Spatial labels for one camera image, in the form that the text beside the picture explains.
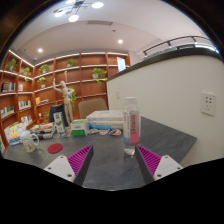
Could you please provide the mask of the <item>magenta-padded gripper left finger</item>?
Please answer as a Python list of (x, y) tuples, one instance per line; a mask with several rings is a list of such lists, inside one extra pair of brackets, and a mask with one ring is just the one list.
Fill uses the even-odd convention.
[(64, 155), (58, 156), (44, 170), (81, 186), (85, 180), (93, 154), (93, 146), (89, 145), (68, 157)]

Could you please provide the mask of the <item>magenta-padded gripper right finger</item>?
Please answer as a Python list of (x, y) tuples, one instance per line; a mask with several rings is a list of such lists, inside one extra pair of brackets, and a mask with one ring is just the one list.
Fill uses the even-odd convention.
[(146, 184), (182, 169), (169, 155), (160, 156), (139, 145), (135, 147), (135, 154)]

